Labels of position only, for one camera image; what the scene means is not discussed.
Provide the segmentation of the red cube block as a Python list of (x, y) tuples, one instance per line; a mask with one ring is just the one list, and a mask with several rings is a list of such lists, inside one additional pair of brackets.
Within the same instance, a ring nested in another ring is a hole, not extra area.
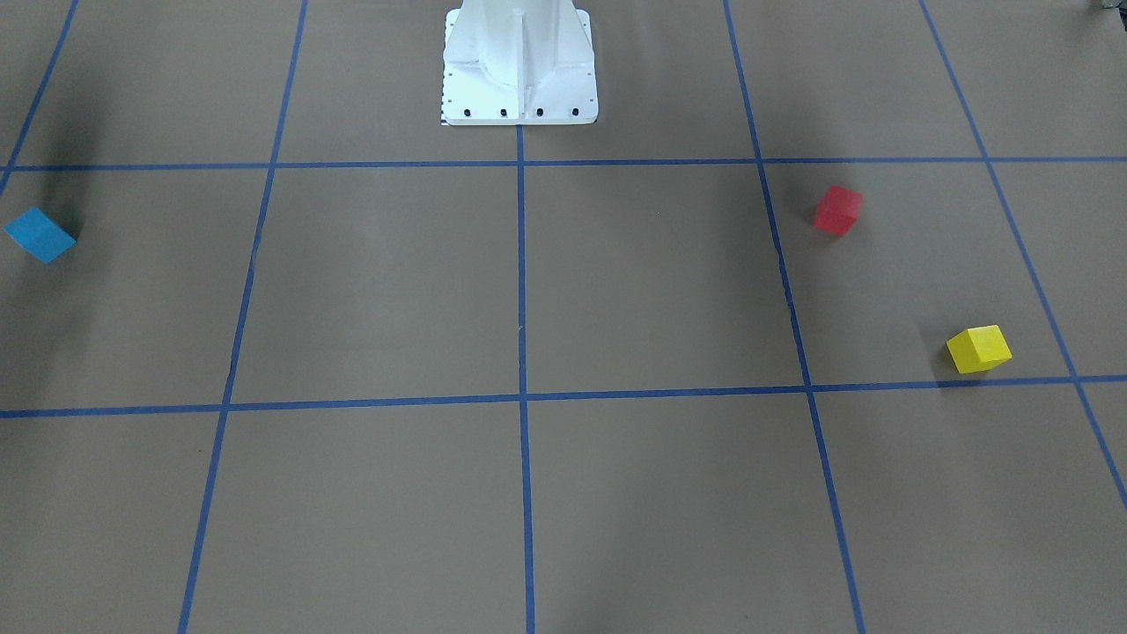
[(829, 186), (814, 209), (813, 226), (834, 236), (844, 236), (857, 224), (862, 205), (861, 193)]

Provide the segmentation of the blue cube block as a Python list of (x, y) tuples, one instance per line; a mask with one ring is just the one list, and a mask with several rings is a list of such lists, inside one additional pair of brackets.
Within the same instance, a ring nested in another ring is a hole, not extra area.
[(74, 236), (36, 206), (9, 221), (5, 233), (39, 264), (53, 264), (77, 244)]

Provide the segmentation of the yellow cube block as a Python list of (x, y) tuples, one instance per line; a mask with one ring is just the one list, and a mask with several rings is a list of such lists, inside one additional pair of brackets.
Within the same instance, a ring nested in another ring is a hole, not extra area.
[(946, 341), (953, 369), (960, 374), (991, 370), (1013, 358), (1001, 325), (962, 329)]

